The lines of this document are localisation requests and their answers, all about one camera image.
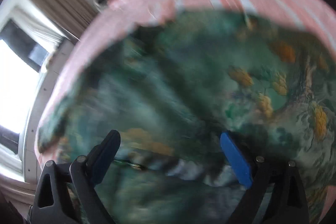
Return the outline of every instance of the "screw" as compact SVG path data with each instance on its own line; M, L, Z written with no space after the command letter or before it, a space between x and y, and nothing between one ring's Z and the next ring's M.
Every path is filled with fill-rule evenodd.
M79 156L79 157L77 158L77 161L80 162L80 163L85 162L85 161L86 161L86 156Z
M257 156L255 159L256 159L257 162L264 162L265 161L263 156Z
M293 161L293 160L290 160L289 162L288 162L288 165L290 166L290 167L295 167L295 161Z
M53 160L48 160L48 161L45 163L45 166L50 167L50 166L53 165L53 163L54 163Z
M135 170L142 170L141 165L139 164L130 164L130 166Z

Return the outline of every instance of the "bright sunlight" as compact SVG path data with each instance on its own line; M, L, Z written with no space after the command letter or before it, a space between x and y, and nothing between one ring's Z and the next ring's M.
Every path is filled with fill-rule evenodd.
M0 124L21 133L33 103L39 74L0 40Z

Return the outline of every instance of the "window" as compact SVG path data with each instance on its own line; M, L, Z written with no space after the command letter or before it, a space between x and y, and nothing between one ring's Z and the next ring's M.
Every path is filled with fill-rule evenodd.
M41 45L37 44L29 35L21 30L11 19L0 32L0 39L31 68L40 71L48 52Z
M39 73L0 40L0 142L15 153L38 81Z

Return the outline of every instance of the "floral blanket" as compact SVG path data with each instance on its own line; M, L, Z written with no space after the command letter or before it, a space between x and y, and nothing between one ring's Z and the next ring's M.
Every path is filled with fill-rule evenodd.
M335 183L335 69L307 32L184 12L100 54L40 127L38 151L58 144L58 162L72 161L116 129L96 191L118 223L224 223L245 192L219 146L231 130L254 155L296 162L317 223Z

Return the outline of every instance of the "blue gripper pad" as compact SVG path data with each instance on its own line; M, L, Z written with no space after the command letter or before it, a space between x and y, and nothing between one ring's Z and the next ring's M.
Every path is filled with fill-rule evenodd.
M225 157L232 166L233 171L240 184L244 185L247 189L252 186L252 168L247 159L244 158L243 153L235 145L230 138L228 132L224 132L220 136L220 147L225 154Z

